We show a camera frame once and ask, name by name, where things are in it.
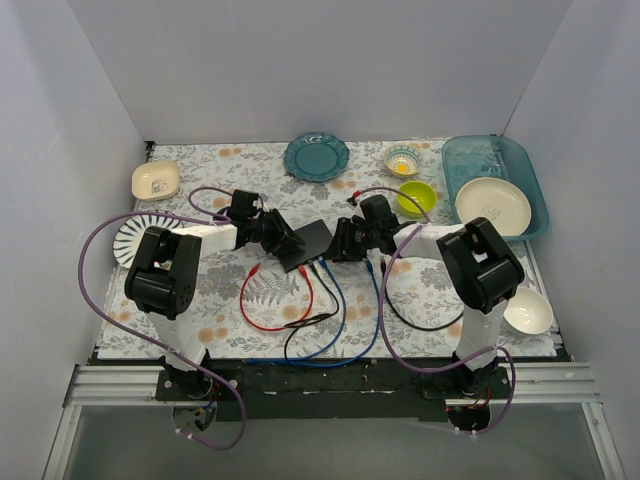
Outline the black network switch box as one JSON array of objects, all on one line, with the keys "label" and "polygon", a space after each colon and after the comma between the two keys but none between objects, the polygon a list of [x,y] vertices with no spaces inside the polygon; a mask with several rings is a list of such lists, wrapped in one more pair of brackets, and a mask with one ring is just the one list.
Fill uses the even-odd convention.
[{"label": "black network switch box", "polygon": [[333,236],[324,220],[316,220],[294,233],[303,241],[302,244],[289,244],[284,251],[277,254],[285,273],[290,273],[299,266],[322,256],[329,248]]}]

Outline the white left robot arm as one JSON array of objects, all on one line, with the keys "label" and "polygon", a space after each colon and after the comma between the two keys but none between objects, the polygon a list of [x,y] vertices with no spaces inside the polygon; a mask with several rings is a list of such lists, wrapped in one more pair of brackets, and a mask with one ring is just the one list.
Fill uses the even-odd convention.
[{"label": "white left robot arm", "polygon": [[249,243],[258,243],[273,255],[305,244],[278,210],[260,208],[259,200],[257,193],[236,190],[226,211],[228,220],[221,225],[146,228],[129,268],[125,295],[151,320],[166,351],[166,363],[182,371],[178,387],[190,399],[205,398],[213,386],[211,373],[199,366],[206,347],[187,315],[200,261]]}]

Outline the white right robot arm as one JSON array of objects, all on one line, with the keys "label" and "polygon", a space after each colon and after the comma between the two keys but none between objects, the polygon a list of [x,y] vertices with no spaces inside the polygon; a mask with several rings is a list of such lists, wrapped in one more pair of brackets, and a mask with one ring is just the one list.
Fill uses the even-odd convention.
[{"label": "white right robot arm", "polygon": [[429,221],[400,222],[382,195],[359,203],[358,215],[338,219],[323,257],[334,262],[355,262],[371,250],[398,258],[441,261],[463,302],[462,331],[454,362],[446,367],[418,368],[394,352],[403,367],[421,374],[452,373],[454,389],[475,397],[489,384],[486,367],[495,364],[502,317],[508,302],[524,281],[524,269],[491,221],[477,217],[466,224],[432,225]]}]

